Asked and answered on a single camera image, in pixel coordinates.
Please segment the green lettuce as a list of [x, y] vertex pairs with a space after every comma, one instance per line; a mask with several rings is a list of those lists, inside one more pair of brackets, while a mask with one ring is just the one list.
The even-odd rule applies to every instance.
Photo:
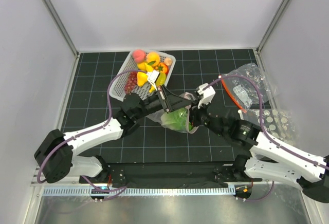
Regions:
[[164, 113], [160, 117], [160, 124], [165, 128], [181, 133], [187, 133], [192, 129], [192, 124], [189, 122], [189, 110], [186, 108]]

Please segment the pink dotted zip bag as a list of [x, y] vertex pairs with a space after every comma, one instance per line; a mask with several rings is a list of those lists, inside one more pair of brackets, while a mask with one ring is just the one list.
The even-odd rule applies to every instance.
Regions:
[[147, 118], [164, 128], [180, 133], [193, 134], [198, 130], [198, 127], [193, 126], [189, 121], [189, 107], [191, 106], [186, 106], [170, 113], [159, 110], [148, 115]]

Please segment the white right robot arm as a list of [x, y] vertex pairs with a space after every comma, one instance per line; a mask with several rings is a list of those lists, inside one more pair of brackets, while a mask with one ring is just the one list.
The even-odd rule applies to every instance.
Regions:
[[277, 181], [301, 190], [314, 201], [328, 203], [328, 157], [291, 146], [249, 121], [213, 116], [205, 105], [192, 105], [190, 111], [192, 124], [204, 125], [232, 146], [250, 153], [235, 159], [231, 169], [234, 179]]

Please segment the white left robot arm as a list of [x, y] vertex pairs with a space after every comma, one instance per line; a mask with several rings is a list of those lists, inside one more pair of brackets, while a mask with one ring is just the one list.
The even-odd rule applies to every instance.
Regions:
[[50, 131], [34, 154], [39, 165], [37, 182], [55, 183], [68, 175], [87, 176], [97, 183], [107, 181], [109, 171], [104, 160], [81, 157], [82, 152], [132, 134], [139, 127], [138, 120], [150, 114], [171, 113], [192, 103], [192, 97], [176, 95], [162, 86], [146, 99], [136, 93], [126, 95], [120, 109], [99, 124], [65, 134], [59, 129]]

